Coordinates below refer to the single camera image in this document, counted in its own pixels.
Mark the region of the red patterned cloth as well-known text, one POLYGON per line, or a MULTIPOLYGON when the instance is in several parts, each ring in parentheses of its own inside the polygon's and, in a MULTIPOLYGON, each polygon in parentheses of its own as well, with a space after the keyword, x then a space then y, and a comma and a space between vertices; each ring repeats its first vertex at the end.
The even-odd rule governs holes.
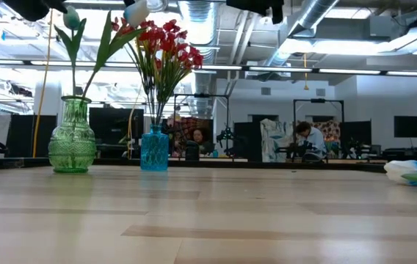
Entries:
POLYGON ((213 143, 213 121, 195 117, 180 117, 174 120, 169 118, 163 122, 165 133, 170 138, 170 154, 172 157, 183 157, 186 152, 186 142, 192 141, 192 132, 196 128, 202 128, 205 136, 213 143))

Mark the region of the person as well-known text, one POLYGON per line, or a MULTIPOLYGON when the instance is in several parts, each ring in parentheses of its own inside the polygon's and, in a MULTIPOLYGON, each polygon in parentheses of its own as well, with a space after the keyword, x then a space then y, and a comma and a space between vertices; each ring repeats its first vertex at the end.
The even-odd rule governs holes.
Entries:
POLYGON ((213 143, 205 136, 205 132, 202 128, 193 130, 192 141, 197 144, 199 153, 202 155, 208 155, 214 150, 213 143))
POLYGON ((300 122, 295 128, 298 138, 297 146, 303 163, 322 163, 327 155, 327 148, 322 132, 308 122, 300 122))

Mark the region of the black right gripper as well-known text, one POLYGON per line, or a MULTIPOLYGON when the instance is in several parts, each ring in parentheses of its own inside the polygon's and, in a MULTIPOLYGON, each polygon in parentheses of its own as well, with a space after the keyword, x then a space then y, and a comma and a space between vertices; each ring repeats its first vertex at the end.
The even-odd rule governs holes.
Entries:
POLYGON ((283 21, 284 0, 226 0, 226 4, 229 7, 251 11, 263 17, 267 16, 267 10, 271 10, 273 24, 283 21))

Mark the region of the blue glass vase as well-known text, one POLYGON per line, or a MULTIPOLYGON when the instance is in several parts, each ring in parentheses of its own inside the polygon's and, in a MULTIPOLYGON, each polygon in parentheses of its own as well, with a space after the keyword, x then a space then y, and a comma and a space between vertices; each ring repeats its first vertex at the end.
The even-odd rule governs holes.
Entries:
POLYGON ((162 133, 161 125, 151 125, 150 132, 142 135, 140 168, 146 171, 167 171, 169 136, 162 133))

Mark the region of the black desk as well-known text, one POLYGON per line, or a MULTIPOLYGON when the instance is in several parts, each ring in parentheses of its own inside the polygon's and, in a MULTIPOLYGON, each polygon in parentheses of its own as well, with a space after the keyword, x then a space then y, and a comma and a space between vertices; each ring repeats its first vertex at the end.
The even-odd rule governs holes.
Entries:
POLYGON ((381 158, 387 161, 417 161, 417 147, 388 148, 381 152, 381 158))

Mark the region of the green glass vase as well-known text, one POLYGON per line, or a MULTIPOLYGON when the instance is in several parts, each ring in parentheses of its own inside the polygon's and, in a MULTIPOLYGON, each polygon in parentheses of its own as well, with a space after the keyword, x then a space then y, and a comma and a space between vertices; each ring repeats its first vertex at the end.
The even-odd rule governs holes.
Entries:
POLYGON ((48 144, 49 162, 56 173, 86 173, 96 153, 95 134, 87 120, 91 100, 67 95, 62 101, 62 121, 48 144))

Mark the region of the black panel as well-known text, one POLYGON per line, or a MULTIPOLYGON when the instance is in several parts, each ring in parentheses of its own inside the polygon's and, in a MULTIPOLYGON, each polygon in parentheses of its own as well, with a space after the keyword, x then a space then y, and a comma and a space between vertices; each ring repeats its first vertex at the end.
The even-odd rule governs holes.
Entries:
POLYGON ((249 162, 262 162, 260 123, 235 122, 233 128, 235 156, 246 158, 249 162))
POLYGON ((341 123, 341 146, 349 149, 355 145, 370 145, 372 142, 371 136, 371 121, 355 121, 341 123))
MULTIPOLYGON (((33 141, 35 134, 36 115, 12 115, 7 136, 8 158, 31 158, 33 155, 33 141)), ((57 117, 54 115, 40 116, 36 156, 48 156, 48 143, 53 130, 57 126, 57 117)))

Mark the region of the black wall monitor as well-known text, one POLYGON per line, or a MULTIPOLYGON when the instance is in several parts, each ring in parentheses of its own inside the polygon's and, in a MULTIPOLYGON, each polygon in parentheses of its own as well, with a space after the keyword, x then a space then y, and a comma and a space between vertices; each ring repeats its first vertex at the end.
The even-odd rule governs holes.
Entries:
POLYGON ((394 136, 396 138, 417 138, 417 116, 395 116, 394 136))

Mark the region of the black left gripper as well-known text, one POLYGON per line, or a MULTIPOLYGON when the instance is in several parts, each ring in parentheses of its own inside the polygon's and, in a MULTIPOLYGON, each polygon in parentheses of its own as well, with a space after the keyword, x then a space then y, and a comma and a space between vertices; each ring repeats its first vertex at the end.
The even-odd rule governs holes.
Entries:
POLYGON ((47 16, 50 9, 67 14, 65 0, 2 0, 27 21, 37 21, 47 16))

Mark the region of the floral patterned cloth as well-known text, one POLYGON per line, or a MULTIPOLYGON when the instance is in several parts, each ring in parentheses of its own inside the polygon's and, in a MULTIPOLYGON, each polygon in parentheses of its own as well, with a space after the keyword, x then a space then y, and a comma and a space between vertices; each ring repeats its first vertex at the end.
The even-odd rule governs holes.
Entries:
POLYGON ((341 123, 334 120, 327 122, 315 122, 314 127, 318 128, 326 142, 340 142, 341 123))

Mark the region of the white blue cloth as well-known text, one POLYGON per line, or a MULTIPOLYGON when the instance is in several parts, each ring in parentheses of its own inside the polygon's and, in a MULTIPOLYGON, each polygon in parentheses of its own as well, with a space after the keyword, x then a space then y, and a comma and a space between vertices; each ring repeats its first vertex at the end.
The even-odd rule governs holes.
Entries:
POLYGON ((294 128, 291 122, 264 119, 260 121, 261 156, 264 163, 284 163, 286 154, 276 151, 288 147, 293 142, 294 128))

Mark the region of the black rig frame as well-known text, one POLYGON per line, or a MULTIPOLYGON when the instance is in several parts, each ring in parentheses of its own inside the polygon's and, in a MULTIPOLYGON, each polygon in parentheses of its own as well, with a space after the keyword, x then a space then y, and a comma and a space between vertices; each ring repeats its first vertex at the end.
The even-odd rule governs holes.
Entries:
POLYGON ((293 99, 293 123, 297 122, 297 103, 298 102, 306 102, 306 103, 339 103, 341 105, 341 121, 340 122, 344 122, 345 121, 345 107, 344 107, 344 100, 327 100, 324 98, 311 98, 311 99, 293 99))
POLYGON ((179 111, 180 106, 189 107, 191 117, 209 120, 214 119, 216 115, 215 104, 219 103, 226 111, 226 122, 230 121, 230 101, 228 95, 212 95, 208 93, 183 94, 175 93, 173 95, 173 115, 179 111))

